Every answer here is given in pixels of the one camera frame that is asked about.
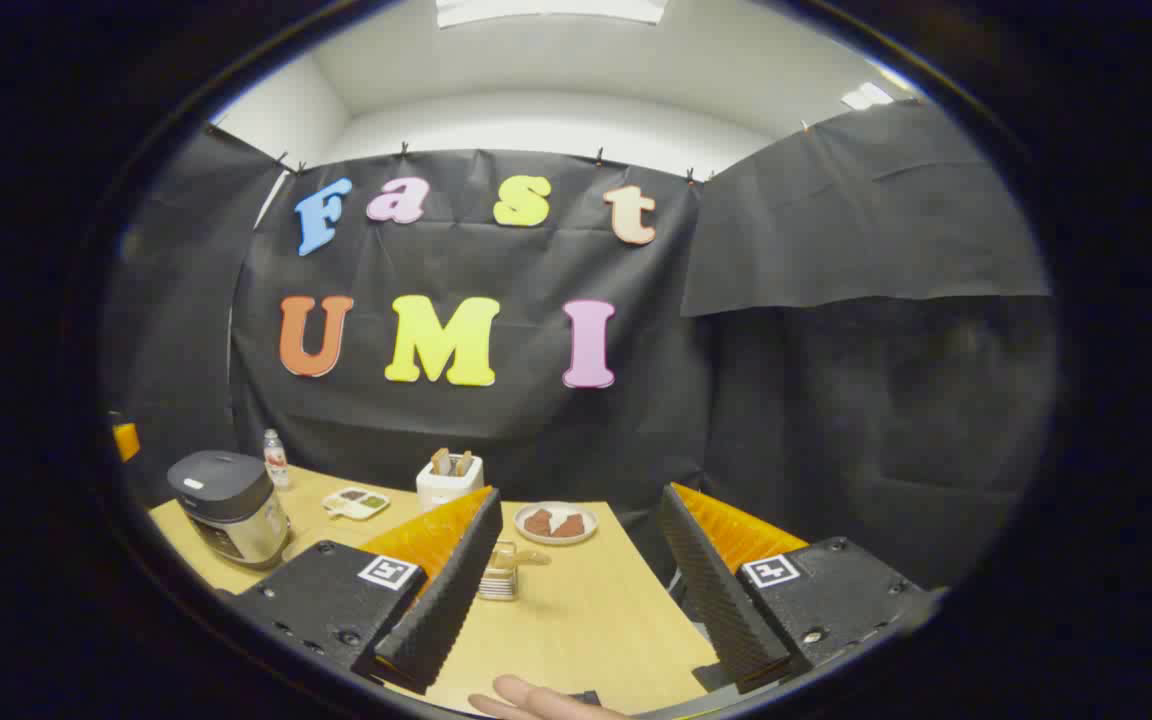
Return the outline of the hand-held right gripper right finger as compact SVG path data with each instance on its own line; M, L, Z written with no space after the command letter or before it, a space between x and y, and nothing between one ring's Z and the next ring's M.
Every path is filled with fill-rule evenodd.
M799 679L932 615L937 594L851 539L809 543L696 488L664 488L669 550L723 679Z

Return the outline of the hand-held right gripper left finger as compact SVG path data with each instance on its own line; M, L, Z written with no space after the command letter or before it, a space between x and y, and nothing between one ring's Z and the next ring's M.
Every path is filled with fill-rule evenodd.
M311 543L232 606L308 660L424 694L465 624L502 525L498 488L475 488L361 547Z

